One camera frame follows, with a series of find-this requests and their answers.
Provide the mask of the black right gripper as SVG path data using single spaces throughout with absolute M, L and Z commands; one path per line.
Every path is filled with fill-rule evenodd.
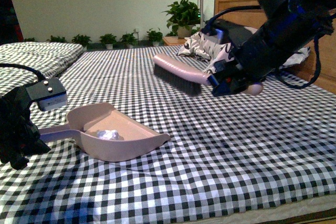
M 260 63 L 246 62 L 241 65 L 237 60 L 214 61 L 208 69 L 208 78 L 212 85 L 212 95 L 221 97 L 245 93 L 259 95 L 263 90 L 265 66 Z

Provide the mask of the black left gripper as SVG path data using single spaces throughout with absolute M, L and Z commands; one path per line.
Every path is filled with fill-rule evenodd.
M 27 156 L 43 155 L 51 150 L 30 120 L 32 102 L 25 86 L 15 87 L 1 97 L 1 163 L 10 163 L 15 170 L 27 166 Z

